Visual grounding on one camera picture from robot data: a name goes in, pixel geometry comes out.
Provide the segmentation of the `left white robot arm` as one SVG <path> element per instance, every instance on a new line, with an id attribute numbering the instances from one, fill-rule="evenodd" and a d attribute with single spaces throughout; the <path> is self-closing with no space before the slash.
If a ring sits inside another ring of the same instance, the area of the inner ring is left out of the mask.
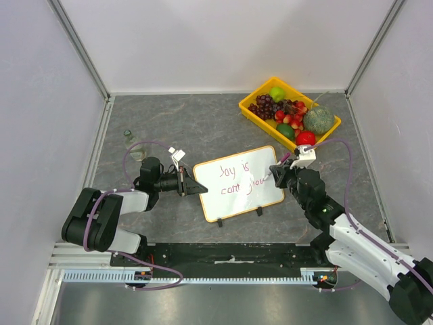
<path id="1" fill-rule="evenodd" d="M 86 251 L 124 251 L 128 262 L 141 266 L 146 263 L 149 251 L 140 245 L 139 235 L 118 228 L 120 216 L 151 211 L 161 192 L 172 191 L 184 197 L 205 194 L 208 188 L 194 180 L 183 166 L 164 172 L 158 158 L 146 158 L 131 189 L 103 192 L 84 188 L 62 227 L 62 240 Z"/>

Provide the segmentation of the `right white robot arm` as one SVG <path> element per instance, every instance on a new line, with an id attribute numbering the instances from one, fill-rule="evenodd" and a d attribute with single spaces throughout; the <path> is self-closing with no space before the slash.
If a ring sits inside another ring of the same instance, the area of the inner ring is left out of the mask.
<path id="1" fill-rule="evenodd" d="M 342 267 L 388 302 L 405 324 L 432 319 L 432 260 L 417 260 L 363 227 L 325 190 L 319 172 L 272 165 L 275 186 L 288 189 L 309 223 L 321 234 L 312 242 L 311 261 Z"/>

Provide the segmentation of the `orange framed whiteboard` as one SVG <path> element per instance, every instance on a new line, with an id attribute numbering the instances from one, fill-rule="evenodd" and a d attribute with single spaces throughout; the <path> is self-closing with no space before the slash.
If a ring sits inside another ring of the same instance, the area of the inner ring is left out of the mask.
<path id="1" fill-rule="evenodd" d="M 277 163 L 273 146 L 232 154 L 196 165 L 196 181 L 208 189 L 200 195 L 209 223 L 280 203 L 285 194 L 272 179 L 265 179 Z"/>

